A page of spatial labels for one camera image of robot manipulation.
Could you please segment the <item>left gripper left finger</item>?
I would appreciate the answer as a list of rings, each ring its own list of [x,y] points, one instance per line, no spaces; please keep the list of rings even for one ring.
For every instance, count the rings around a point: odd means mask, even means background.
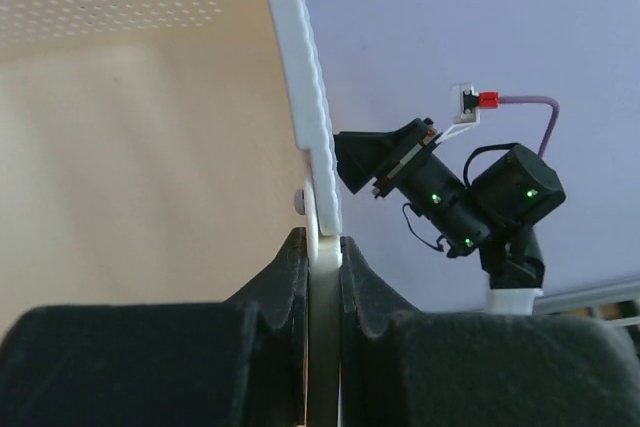
[[[297,426],[306,235],[229,299],[41,306],[1,343],[5,426]]]

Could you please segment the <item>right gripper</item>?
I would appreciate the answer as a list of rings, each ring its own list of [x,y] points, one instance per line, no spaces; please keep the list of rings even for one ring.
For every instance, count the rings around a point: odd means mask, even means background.
[[[430,118],[387,132],[339,132],[338,175],[352,194],[374,179],[376,199],[398,191],[416,212],[444,212],[464,198],[465,187],[436,155],[442,136]]]

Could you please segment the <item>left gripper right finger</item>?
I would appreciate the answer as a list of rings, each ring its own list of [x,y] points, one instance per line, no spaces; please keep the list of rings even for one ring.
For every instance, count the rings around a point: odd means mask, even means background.
[[[635,426],[639,361],[576,316],[425,313],[341,241],[346,426]]]

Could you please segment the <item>large cream basket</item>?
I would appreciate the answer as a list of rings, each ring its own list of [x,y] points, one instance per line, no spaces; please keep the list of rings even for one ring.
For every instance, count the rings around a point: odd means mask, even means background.
[[[302,228],[339,424],[341,212],[305,0],[1,0],[1,343],[41,306],[222,302]]]

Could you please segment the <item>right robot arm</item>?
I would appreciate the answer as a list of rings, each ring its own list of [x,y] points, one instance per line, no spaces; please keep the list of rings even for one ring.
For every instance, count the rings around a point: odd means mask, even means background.
[[[435,154],[445,136],[429,118],[392,132],[335,134],[337,172],[358,193],[376,198],[399,191],[404,212],[426,218],[438,231],[430,247],[450,259],[480,256],[489,277],[485,312],[530,315],[542,294],[545,264],[534,227],[566,199],[554,169],[519,143],[475,149],[501,157],[475,179],[456,175]]]

